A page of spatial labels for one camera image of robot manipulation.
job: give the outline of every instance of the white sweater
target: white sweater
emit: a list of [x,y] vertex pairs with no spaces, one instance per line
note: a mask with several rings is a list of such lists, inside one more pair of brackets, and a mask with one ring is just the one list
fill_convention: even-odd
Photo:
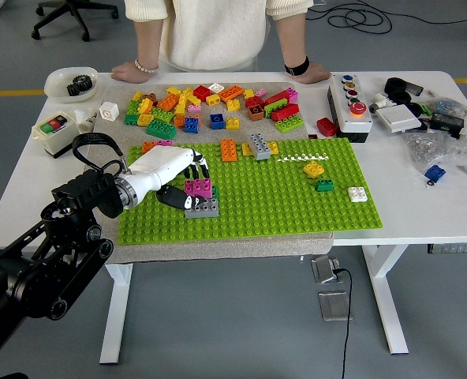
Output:
[[241,66],[263,47],[266,14],[306,13],[312,0],[125,0],[136,22],[163,22],[160,57],[184,70]]

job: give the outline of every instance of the black wristband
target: black wristband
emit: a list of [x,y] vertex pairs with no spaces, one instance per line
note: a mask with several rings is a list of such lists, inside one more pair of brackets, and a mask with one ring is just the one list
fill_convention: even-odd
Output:
[[301,65],[297,67],[292,67],[292,68],[289,68],[287,65],[284,65],[284,68],[286,69],[286,72],[289,75],[293,75],[294,77],[297,77],[305,73],[305,71],[307,71],[307,69],[309,68],[309,64],[310,64],[309,57],[305,57],[305,62],[302,63]]

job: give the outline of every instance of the white desk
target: white desk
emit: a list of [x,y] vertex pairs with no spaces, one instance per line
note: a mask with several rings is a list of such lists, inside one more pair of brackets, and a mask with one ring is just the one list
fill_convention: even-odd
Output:
[[[437,96],[450,97],[467,105],[466,98],[446,73],[356,74],[368,100],[383,90],[389,77],[400,77],[431,89]],[[288,78],[283,73],[163,73],[155,78],[154,83],[260,81],[279,82],[288,81]],[[100,74],[98,91],[92,99],[76,106],[63,106],[48,100],[39,120],[59,110],[71,112],[74,107],[98,107],[109,84],[127,85],[113,81],[108,74]],[[294,85],[299,92],[301,113],[308,131],[318,133],[316,120],[330,117],[327,83]],[[420,100],[429,99],[428,96],[421,96]],[[428,188],[427,180],[412,162],[403,136],[389,133],[375,118],[367,142],[353,144],[353,149],[383,221],[383,228],[334,233],[334,245],[363,246],[390,352],[404,354],[408,349],[386,274],[409,244],[467,242],[467,174],[454,167],[445,167],[447,174],[444,179]],[[71,154],[57,161],[49,159],[40,144],[29,138],[0,202],[0,249],[38,221],[40,209],[52,201],[50,191],[53,188],[80,174],[83,168],[83,164]],[[14,214],[26,217],[15,218]],[[114,290],[101,362],[117,362],[132,265],[107,267],[114,278]]]

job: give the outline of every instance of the green baseplate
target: green baseplate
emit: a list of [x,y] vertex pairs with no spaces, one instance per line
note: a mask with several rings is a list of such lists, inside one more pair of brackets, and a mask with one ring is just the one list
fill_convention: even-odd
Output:
[[[119,245],[295,235],[326,231],[376,229],[383,226],[353,149],[345,138],[278,141],[279,154],[256,161],[243,156],[221,161],[219,144],[180,144],[201,152],[218,187],[219,217],[186,219],[183,211],[160,204],[148,194],[144,202],[121,215]],[[129,150],[129,164],[141,156]],[[315,160],[325,172],[311,179],[304,166]],[[317,192],[316,182],[331,179],[334,189]],[[170,184],[184,188],[179,175]],[[353,203],[348,187],[364,187],[368,201]]]

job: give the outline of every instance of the black office chair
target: black office chair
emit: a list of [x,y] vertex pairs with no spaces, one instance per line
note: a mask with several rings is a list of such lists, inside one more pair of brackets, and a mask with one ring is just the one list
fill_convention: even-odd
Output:
[[111,11],[111,16],[113,18],[118,18],[117,6],[99,4],[98,2],[90,2],[90,0],[61,0],[54,2],[40,2],[37,9],[35,10],[35,12],[40,16],[44,16],[43,7],[52,7],[55,9],[43,20],[35,24],[34,31],[32,32],[33,39],[40,39],[39,29],[41,29],[44,25],[48,25],[50,22],[52,22],[52,20],[59,18],[62,14],[70,12],[70,14],[76,18],[77,22],[80,23],[84,30],[83,41],[88,42],[90,40],[90,33],[88,32],[88,28],[81,18],[81,15],[77,11],[78,9],[108,9]]

